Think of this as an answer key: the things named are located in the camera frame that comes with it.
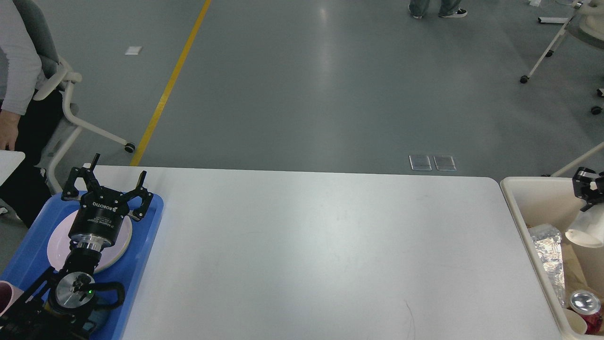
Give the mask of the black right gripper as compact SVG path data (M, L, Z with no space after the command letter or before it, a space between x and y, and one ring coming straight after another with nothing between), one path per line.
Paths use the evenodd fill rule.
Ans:
M587 167L578 167L572 177L572 185L576 198L585 201L581 212L604 202L604 172L598 173Z

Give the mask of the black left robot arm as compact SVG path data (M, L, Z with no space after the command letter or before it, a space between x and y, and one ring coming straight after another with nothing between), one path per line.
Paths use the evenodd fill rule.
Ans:
M87 340L97 328L94 312L123 305L126 291L118 281L93 276L104 249L118 243L126 217L143 219L153 201L142 171L129 192L103 187L91 165L72 168L61 198L79 207L67 233L69 254L62 267L48 267L1 316L3 340Z

